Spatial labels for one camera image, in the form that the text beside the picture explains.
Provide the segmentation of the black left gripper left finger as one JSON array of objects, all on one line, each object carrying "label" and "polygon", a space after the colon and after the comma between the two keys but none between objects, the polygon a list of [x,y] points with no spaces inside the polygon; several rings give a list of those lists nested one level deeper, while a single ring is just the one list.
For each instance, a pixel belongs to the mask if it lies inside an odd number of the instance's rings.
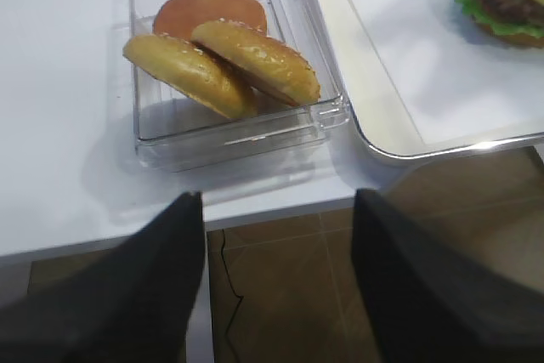
[{"label": "black left gripper left finger", "polygon": [[176,362],[205,264],[199,193],[97,262],[1,309],[3,362]]}]

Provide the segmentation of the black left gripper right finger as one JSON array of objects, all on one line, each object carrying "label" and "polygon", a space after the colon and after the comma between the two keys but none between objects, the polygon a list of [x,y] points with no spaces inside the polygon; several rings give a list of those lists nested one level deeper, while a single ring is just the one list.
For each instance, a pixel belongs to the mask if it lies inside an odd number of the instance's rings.
[{"label": "black left gripper right finger", "polygon": [[352,265],[384,362],[541,362],[543,296],[422,230],[378,192],[354,197]]}]

